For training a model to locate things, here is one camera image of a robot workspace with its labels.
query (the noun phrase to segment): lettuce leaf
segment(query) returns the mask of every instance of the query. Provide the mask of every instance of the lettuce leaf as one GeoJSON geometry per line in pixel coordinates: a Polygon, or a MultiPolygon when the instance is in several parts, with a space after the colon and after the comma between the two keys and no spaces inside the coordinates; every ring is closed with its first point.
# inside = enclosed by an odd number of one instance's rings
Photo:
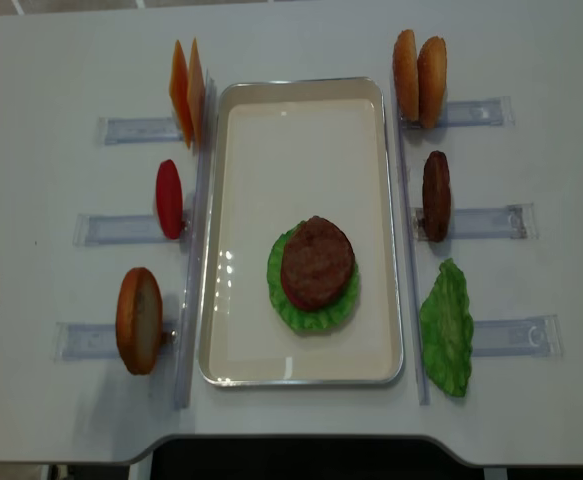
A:
{"type": "Polygon", "coordinates": [[[473,318],[467,281],[453,259],[440,264],[440,274],[420,308],[424,368],[440,389],[464,397],[471,376],[473,318]]]}

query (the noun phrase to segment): orange cheese slice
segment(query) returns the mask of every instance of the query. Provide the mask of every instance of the orange cheese slice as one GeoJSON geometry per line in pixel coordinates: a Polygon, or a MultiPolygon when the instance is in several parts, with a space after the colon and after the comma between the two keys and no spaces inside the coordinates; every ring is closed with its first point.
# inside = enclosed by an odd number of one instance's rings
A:
{"type": "Polygon", "coordinates": [[[193,125],[191,124],[191,112],[189,111],[189,104],[187,102],[187,91],[189,84],[189,74],[187,72],[187,61],[184,58],[182,45],[180,41],[175,42],[175,49],[173,50],[173,60],[171,62],[171,81],[169,82],[169,95],[173,102],[173,109],[175,110],[178,120],[180,121],[180,128],[184,136],[184,143],[187,148],[191,147],[191,138],[193,136],[193,125]]]}
{"type": "Polygon", "coordinates": [[[204,78],[202,77],[202,65],[198,54],[198,42],[193,39],[191,56],[189,57],[189,85],[187,87],[187,102],[191,111],[195,143],[202,146],[202,114],[204,112],[204,78]]]}

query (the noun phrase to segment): tray rim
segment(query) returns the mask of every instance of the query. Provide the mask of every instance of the tray rim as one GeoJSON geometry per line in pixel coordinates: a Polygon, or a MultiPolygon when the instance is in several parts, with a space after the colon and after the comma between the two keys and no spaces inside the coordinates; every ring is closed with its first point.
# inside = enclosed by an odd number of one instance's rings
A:
{"type": "Polygon", "coordinates": [[[202,363],[200,361],[200,357],[202,355],[202,349],[200,348],[200,344],[202,342],[202,322],[204,321],[204,303],[205,303],[205,286],[206,286],[206,276],[207,276],[207,267],[208,267],[208,257],[209,257],[209,249],[210,249],[210,231],[211,231],[211,221],[213,217],[213,208],[209,208],[208,214],[206,215],[205,220],[205,236],[204,236],[204,257],[202,259],[202,263],[205,266],[204,271],[201,272],[200,281],[201,285],[201,292],[200,297],[198,299],[198,342],[197,342],[197,364],[198,370],[202,375],[204,380],[213,385],[214,387],[219,388],[242,388],[242,387],[280,387],[280,386],[323,386],[323,387],[337,387],[337,386],[381,386],[387,385],[392,383],[398,379],[402,371],[404,370],[404,332],[402,328],[402,307],[400,302],[400,288],[399,288],[399,274],[398,274],[398,265],[397,265],[397,252],[396,252],[396,233],[395,233],[395,211],[396,209],[393,206],[393,186],[392,186],[392,175],[391,175],[391,164],[389,161],[389,139],[388,139],[388,130],[387,130],[387,121],[386,121],[386,104],[384,99],[384,93],[380,88],[380,85],[369,77],[338,77],[338,78],[319,78],[319,79],[311,79],[311,80],[271,80],[267,82],[238,82],[233,83],[227,86],[222,94],[220,95],[218,102],[217,102],[217,110],[216,110],[216,129],[215,129],[215,140],[214,140],[214,147],[213,147],[213,156],[211,161],[211,168],[210,168],[210,178],[209,178],[209,192],[208,192],[208,202],[211,202],[213,205],[213,190],[215,185],[215,176],[216,176],[216,169],[217,169],[217,156],[219,154],[218,151],[218,125],[220,120],[220,108],[223,104],[225,97],[235,89],[244,88],[244,87],[257,87],[257,86],[271,86],[271,85],[290,85],[290,84],[309,84],[309,83],[322,83],[322,82],[334,82],[334,81],[351,81],[351,80],[362,80],[365,82],[371,83],[379,92],[380,94],[380,103],[381,103],[381,113],[382,113],[382,124],[383,124],[383,131],[384,131],[384,164],[386,168],[386,181],[387,181],[387,191],[389,194],[389,217],[390,217],[390,227],[391,227],[391,256],[392,256],[392,267],[393,267],[393,282],[395,286],[395,301],[396,301],[396,312],[397,312],[397,325],[396,325],[396,334],[399,336],[399,345],[400,345],[400,354],[397,361],[397,366],[394,372],[391,372],[385,378],[377,379],[377,380],[370,380],[370,379],[359,379],[359,380],[218,380],[215,378],[211,378],[205,370],[202,368],[202,363]]]}

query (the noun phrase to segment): white table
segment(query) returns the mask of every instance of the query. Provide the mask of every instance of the white table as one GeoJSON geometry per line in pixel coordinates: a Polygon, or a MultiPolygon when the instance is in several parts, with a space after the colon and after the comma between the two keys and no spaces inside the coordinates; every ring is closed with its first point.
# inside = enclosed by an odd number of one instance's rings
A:
{"type": "MultiPolygon", "coordinates": [[[[464,152],[463,135],[422,148],[464,152]]],[[[484,173],[457,179],[456,202],[511,201],[472,181],[484,173]]],[[[467,276],[472,296],[486,291],[488,279],[467,276]]],[[[583,464],[583,2],[323,1],[0,18],[0,461],[122,462],[178,435],[280,433],[428,437],[476,464],[583,464]],[[478,146],[485,169],[519,178],[517,201],[536,202],[541,237],[501,276],[511,276],[521,313],[558,314],[562,359],[475,360],[464,402],[433,387],[431,405],[419,406],[400,226],[405,365],[390,387],[221,391],[196,370],[190,408],[175,411],[172,364],[134,378],[116,361],[53,362],[56,322],[112,322],[132,266],[156,274],[169,312],[183,300],[177,246],[71,243],[77,213],[150,212],[165,158],[193,190],[183,146],[93,140],[98,116],[170,111],[175,39],[197,36],[220,91],[369,76],[388,97],[404,28],[418,44],[445,37],[449,98],[512,97],[514,143],[505,152],[478,146]]]]}

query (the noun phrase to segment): bread bun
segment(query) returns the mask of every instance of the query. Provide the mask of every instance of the bread bun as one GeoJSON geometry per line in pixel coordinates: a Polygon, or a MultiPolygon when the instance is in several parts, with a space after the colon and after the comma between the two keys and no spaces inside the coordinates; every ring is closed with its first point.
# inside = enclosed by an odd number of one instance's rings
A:
{"type": "Polygon", "coordinates": [[[400,111],[410,121],[418,120],[418,59],[413,30],[398,35],[393,47],[393,81],[400,111]]]}
{"type": "Polygon", "coordinates": [[[146,268],[132,268],[122,280],[115,318],[118,351],[129,372],[151,373],[161,336],[162,297],[158,282],[146,268]]]}
{"type": "Polygon", "coordinates": [[[418,86],[420,90],[420,124],[433,128],[442,110],[447,87],[447,46],[444,39],[431,37],[418,56],[418,86]]]}

